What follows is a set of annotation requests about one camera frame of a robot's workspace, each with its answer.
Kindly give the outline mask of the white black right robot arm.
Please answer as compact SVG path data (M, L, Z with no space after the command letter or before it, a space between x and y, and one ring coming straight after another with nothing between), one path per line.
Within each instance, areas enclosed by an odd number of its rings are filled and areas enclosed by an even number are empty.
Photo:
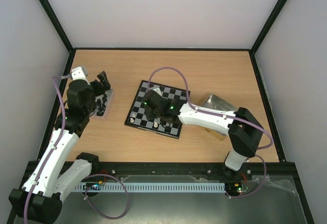
M180 98L171 101L163 97L158 88L146 92L142 103L147 120L195 125L228 136L232 149L224 160L223 174L229 179L238 176L243 163L258 150L263 128L245 108L221 111L189 104Z

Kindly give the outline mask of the gold tin of white pieces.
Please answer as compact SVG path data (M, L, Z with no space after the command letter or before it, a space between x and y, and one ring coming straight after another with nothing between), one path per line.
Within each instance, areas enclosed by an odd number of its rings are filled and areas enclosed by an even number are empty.
M216 96L215 94L210 94L207 97L207 99L203 102L202 106L205 108L221 110L221 111L237 111L238 110L234 105L232 105L229 102L225 101L224 99ZM225 135L221 132L212 130L212 129L205 128L205 130L220 141L223 141L227 137L227 135Z

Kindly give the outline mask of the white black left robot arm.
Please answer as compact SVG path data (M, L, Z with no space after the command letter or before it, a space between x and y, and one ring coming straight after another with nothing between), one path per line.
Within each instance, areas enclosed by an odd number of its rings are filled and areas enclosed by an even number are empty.
M99 157L81 153L65 172L66 159L80 139L97 106L97 97L111 90L106 72L90 82L87 72L77 67L61 79L71 79L66 102L59 95L61 113L57 117L49 144L35 170L19 189L12 189L9 201L24 223L54 223L75 187L98 170Z

